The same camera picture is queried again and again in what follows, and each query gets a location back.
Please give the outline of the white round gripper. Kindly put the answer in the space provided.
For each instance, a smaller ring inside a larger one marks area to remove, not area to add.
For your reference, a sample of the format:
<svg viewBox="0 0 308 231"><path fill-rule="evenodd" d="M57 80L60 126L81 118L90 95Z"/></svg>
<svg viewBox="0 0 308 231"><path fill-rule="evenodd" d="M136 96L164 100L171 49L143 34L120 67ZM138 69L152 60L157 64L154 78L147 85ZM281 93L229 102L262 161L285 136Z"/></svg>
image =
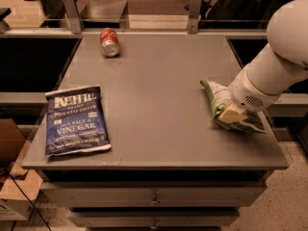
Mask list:
<svg viewBox="0 0 308 231"><path fill-rule="evenodd" d="M261 112L278 100L279 95L261 92L248 79L243 69L229 85L232 101L220 113L218 120L230 124L247 119L247 111Z"/></svg>

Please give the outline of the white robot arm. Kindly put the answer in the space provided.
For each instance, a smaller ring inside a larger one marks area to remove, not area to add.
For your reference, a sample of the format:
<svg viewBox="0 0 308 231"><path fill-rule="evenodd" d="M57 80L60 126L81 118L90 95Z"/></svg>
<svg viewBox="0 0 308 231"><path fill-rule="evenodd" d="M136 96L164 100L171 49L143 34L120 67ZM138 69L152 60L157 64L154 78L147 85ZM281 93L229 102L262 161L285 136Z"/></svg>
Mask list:
<svg viewBox="0 0 308 231"><path fill-rule="evenodd" d="M231 101L218 119L233 123L261 112L291 85L308 77L308 0L278 9L267 27L268 44L229 85Z"/></svg>

